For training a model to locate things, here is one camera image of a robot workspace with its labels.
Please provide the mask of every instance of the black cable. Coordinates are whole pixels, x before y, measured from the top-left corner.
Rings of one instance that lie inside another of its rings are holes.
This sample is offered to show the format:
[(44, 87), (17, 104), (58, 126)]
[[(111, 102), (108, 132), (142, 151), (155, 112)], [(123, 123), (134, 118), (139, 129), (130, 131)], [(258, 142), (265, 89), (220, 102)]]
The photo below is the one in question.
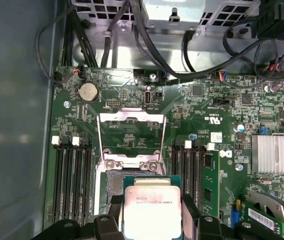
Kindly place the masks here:
[(219, 64), (215, 67), (212, 67), (210, 69), (207, 69), (207, 70), (204, 70), (204, 71), (199, 71), (199, 72), (194, 72), (194, 73), (176, 73), (167, 64), (167, 62), (164, 60), (164, 58), (160, 55), (160, 53), (158, 52), (158, 50), (154, 46), (154, 43), (150, 39), (149, 34), (148, 34), (148, 32), (147, 32), (147, 30), (144, 26), (144, 23), (143, 23), (143, 18), (142, 18), (142, 14), (141, 14), (141, 10), (140, 10), (140, 7), (139, 7), (138, 0), (129, 0), (129, 1), (130, 1), (130, 4), (131, 4), (132, 12), (134, 14), (135, 22), (136, 22), (137, 27), (138, 27), (138, 31), (139, 31), (141, 37), (143, 38), (145, 45), (147, 46), (148, 50), (154, 56), (154, 58), (159, 62), (159, 64), (161, 64), (167, 70), (167, 72), (169, 74), (175, 76), (178, 79), (181, 79), (181, 81), (179, 81), (178, 79), (169, 80), (169, 81), (167, 81), (167, 85), (175, 85), (175, 84), (179, 84), (179, 83), (188, 83), (188, 82), (190, 82), (191, 79), (195, 79), (195, 78), (204, 76), (206, 74), (210, 74), (212, 72), (221, 70), (221, 69), (231, 65), (232, 63), (237, 61), (239, 58), (241, 58), (243, 55), (247, 54), (249, 51), (251, 51), (252, 49), (257, 47), (259, 44), (261, 44), (262, 42), (265, 41), (263, 39), (257, 40), (256, 42), (254, 42), (253, 44), (251, 44), (250, 46), (248, 46), (247, 48), (242, 50), (236, 56), (234, 56), (234, 57), (230, 58), (229, 60), (227, 60), (226, 62), (223, 62), (223, 63), (221, 63), (221, 64)]
[(159, 69), (161, 69), (162, 71), (165, 71), (165, 68), (163, 68), (155, 59), (152, 55), (150, 55), (141, 45), (141, 43), (138, 40), (138, 30), (136, 25), (133, 26), (133, 31), (134, 31), (134, 37), (135, 37), (135, 43), (136, 46), (138, 48), (138, 50), (141, 52), (141, 54), (144, 55), (144, 57), (146, 57), (150, 62), (152, 62), (154, 65), (156, 65)]
[[(112, 19), (111, 23), (109, 24), (109, 26), (107, 28), (108, 32), (113, 31), (114, 26), (122, 18), (122, 16), (124, 15), (126, 10), (128, 9), (128, 6), (129, 6), (129, 1), (125, 0), (125, 2), (122, 5), (122, 8), (116, 13), (116, 15)], [(104, 53), (103, 53), (102, 60), (101, 60), (101, 68), (106, 68), (108, 56), (110, 54), (110, 49), (111, 49), (111, 38), (107, 36), (107, 37), (105, 37)]]
[[(257, 17), (250, 17), (250, 18), (246, 18), (246, 19), (242, 19), (240, 21), (237, 21), (235, 22), (232, 26), (230, 26), (226, 32), (224, 33), (223, 35), (223, 47), (224, 49), (226, 50), (226, 52), (228, 54), (230, 54), (232, 57), (236, 56), (238, 53), (229, 45), (228, 41), (227, 41), (227, 34), (236, 26), (239, 26), (239, 25), (243, 25), (243, 24), (248, 24), (248, 23), (251, 23), (251, 22), (254, 22), (257, 20)], [(245, 56), (242, 56), (240, 58), (240, 60), (246, 62), (247, 64), (249, 64), (249, 66), (253, 69), (253, 62), (248, 59), (247, 57)]]
[(36, 49), (36, 58), (37, 58), (37, 62), (43, 72), (43, 74), (45, 75), (45, 77), (48, 78), (49, 81), (51, 81), (53, 84), (63, 84), (66, 83), (73, 75), (74, 73), (69, 74), (68, 76), (66, 76), (66, 78), (64, 78), (61, 81), (55, 80), (53, 79), (49, 73), (47, 72), (43, 60), (42, 60), (42, 56), (41, 56), (41, 50), (40, 50), (40, 39), (41, 39), (41, 35), (42, 33), (49, 28), (51, 25), (54, 25), (55, 23), (58, 23), (60, 20), (62, 20), (65, 16), (67, 16), (70, 12), (72, 12), (74, 9), (76, 8), (76, 6), (71, 6), (69, 7), (65, 12), (63, 12), (62, 14), (58, 15), (53, 22), (47, 24), (46, 26), (44, 26), (40, 31), (38, 31), (37, 35), (36, 35), (36, 39), (35, 39), (35, 49)]
[(257, 67), (256, 67), (258, 55), (259, 55), (259, 51), (256, 51), (256, 52), (255, 52), (255, 55), (254, 55), (254, 61), (253, 61), (253, 62), (254, 62), (254, 72), (255, 72), (255, 75), (256, 75), (257, 77), (259, 77), (260, 79), (263, 79), (263, 80), (266, 80), (266, 81), (269, 81), (269, 82), (284, 82), (284, 78), (268, 78), (268, 77), (262, 76), (262, 75), (258, 72)]
[(82, 53), (84, 55), (85, 63), (86, 63), (86, 65), (88, 67), (93, 67), (93, 63), (91, 61), (90, 55), (88, 53), (86, 45), (85, 45), (85, 43), (83, 41), (83, 38), (82, 38), (82, 36), (80, 34), (80, 31), (79, 31), (79, 28), (81, 26), (79, 26), (79, 23), (77, 22), (77, 18), (76, 18), (77, 13), (76, 13), (76, 11), (73, 11), (70, 15), (71, 15), (72, 23), (73, 23), (73, 26), (74, 26), (74, 32), (75, 32), (76, 37), (78, 39), (78, 43), (81, 46), (81, 51), (82, 51)]
[(194, 34), (195, 31), (186, 31), (182, 40), (184, 60), (188, 69), (190, 69), (191, 72), (196, 72), (196, 71), (191, 64), (190, 59), (188, 58), (188, 43), (192, 40)]
[(88, 51), (89, 59), (90, 59), (90, 62), (91, 62), (91, 67), (98, 68), (92, 45), (91, 45), (90, 41), (88, 40), (88, 37), (87, 37), (87, 35), (86, 35), (86, 33), (83, 29), (83, 26), (81, 24), (81, 20), (78, 17), (76, 12), (73, 15), (73, 20), (74, 20), (74, 24), (75, 24), (75, 31), (77, 31), (77, 34), (80, 36), (79, 40), (81, 39), (83, 41), (83, 44)]

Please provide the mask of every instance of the chipset heatsink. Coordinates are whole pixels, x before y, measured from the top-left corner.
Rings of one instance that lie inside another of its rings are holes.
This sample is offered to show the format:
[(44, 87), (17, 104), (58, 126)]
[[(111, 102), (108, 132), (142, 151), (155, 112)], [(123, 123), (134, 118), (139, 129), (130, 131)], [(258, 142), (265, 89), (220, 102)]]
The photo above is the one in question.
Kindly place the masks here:
[(252, 172), (284, 174), (284, 135), (253, 135)]

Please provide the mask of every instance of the gray surface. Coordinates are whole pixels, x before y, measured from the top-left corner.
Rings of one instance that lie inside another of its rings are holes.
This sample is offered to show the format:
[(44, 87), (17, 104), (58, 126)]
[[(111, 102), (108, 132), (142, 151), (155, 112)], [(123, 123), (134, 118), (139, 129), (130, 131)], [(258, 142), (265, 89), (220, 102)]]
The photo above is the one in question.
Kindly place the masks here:
[[(0, 240), (27, 240), (42, 229), (48, 86), (34, 39), (54, 9), (55, 0), (0, 0)], [(51, 45), (52, 29), (41, 44), (47, 65)]]
[(205, 0), (143, 0), (142, 13), (147, 28), (194, 30), (205, 9)]
[[(144, 56), (136, 48), (134, 35), (130, 29), (127, 28), (125, 31), (122, 31), (120, 27), (121, 24), (119, 24), (117, 30), (113, 32), (113, 50), (110, 51), (107, 66), (120, 69), (155, 68), (155, 66), (144, 58)], [(106, 25), (99, 25), (97, 27), (93, 26), (87, 31), (90, 41), (96, 49), (98, 64), (100, 64), (103, 55), (103, 32), (106, 28)], [(212, 36), (194, 36), (192, 41), (189, 43), (189, 58), (197, 71), (213, 67), (230, 58), (222, 45), (222, 33), (211, 32), (211, 34)], [(174, 70), (181, 72), (185, 71), (181, 58), (182, 34), (151, 34), (151, 38), (159, 52)], [(230, 39), (229, 43), (236, 51), (241, 51), (254, 41), (256, 40)], [(283, 54), (284, 41), (277, 41), (277, 48), (279, 54)], [(261, 49), (259, 62), (268, 63), (268, 61), (274, 57), (273, 51), (274, 49), (270, 42), (264, 43)], [(251, 60), (253, 59), (253, 56), (254, 51), (247, 54), (247, 57)], [(247, 68), (247, 65), (239, 60), (229, 66), (226, 70), (233, 73), (247, 73), (249, 69)]]

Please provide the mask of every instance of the mounting screw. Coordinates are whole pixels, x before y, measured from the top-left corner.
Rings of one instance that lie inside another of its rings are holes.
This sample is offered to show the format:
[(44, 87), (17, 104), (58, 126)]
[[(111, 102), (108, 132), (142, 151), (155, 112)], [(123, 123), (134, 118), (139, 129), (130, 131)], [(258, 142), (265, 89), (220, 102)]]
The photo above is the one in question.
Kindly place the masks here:
[(125, 24), (122, 24), (122, 25), (121, 25), (121, 31), (122, 31), (122, 32), (125, 32), (125, 30), (126, 30), (126, 25), (125, 25)]
[(242, 226), (245, 227), (246, 229), (250, 229), (252, 226), (248, 222), (242, 222)]
[(237, 171), (242, 171), (243, 168), (244, 168), (243, 165), (240, 164), (240, 163), (238, 163), (237, 165), (235, 165), (235, 170), (237, 170)]
[(149, 76), (150, 80), (152, 82), (156, 81), (156, 74), (155, 73), (151, 73), (150, 76)]
[(195, 30), (195, 35), (200, 36), (201, 32), (202, 32), (201, 29), (198, 28), (197, 30)]
[(155, 170), (157, 169), (157, 165), (154, 164), (154, 163), (152, 163), (152, 164), (150, 165), (150, 169), (151, 169), (152, 171), (155, 171)]
[(206, 216), (206, 217), (204, 218), (204, 220), (207, 221), (207, 222), (212, 222), (212, 221), (213, 221), (213, 218), (211, 218), (210, 216)]
[(112, 162), (112, 161), (108, 161), (107, 163), (106, 163), (106, 168), (107, 169), (112, 169), (114, 167), (114, 163)]
[(64, 102), (64, 108), (69, 109), (71, 106), (71, 102), (70, 101), (65, 101)]

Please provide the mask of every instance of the green circuit board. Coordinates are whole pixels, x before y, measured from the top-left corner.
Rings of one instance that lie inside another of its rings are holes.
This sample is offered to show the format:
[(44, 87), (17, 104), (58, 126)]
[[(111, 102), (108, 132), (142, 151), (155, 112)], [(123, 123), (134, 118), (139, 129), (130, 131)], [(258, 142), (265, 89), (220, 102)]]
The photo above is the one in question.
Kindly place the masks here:
[[(73, 70), (56, 69), (63, 76)], [(150, 74), (157, 75), (156, 81), (150, 80)], [(226, 80), (241, 81), (243, 85), (257, 81), (254, 76), (231, 74)], [(98, 89), (96, 99), (90, 103), (79, 97), (84, 83), (93, 83)], [(146, 91), (150, 92), (147, 103)], [(284, 200), (284, 174), (251, 172), (250, 140), (251, 135), (262, 131), (265, 135), (284, 134), (284, 86), (278, 92), (270, 92), (267, 85), (253, 90), (233, 89), (214, 74), (169, 86), (162, 72), (87, 68), (85, 79), (75, 76), (54, 88), (51, 138), (59, 136), (69, 141), (80, 137), (86, 146), (80, 150), (78, 162), (74, 151), (67, 147), (58, 151), (50, 145), (44, 228), (63, 218), (84, 224), (96, 212), (95, 165), (100, 160), (97, 116), (117, 113), (122, 108), (142, 108), (148, 114), (167, 117), (162, 152), (166, 174), (182, 176), (182, 190), (195, 198), (203, 213), (220, 217), (231, 226), (231, 210), (248, 191)], [(245, 126), (244, 132), (234, 131), (239, 124)], [(113, 154), (151, 155), (160, 149), (163, 124), (135, 119), (103, 122), (101, 133), (103, 148)], [(190, 136), (196, 136), (194, 151), (184, 148)], [(213, 144), (211, 150), (206, 149), (207, 144)], [(107, 213), (110, 197), (120, 194), (122, 177), (137, 172), (124, 169), (101, 174), (100, 214)]]

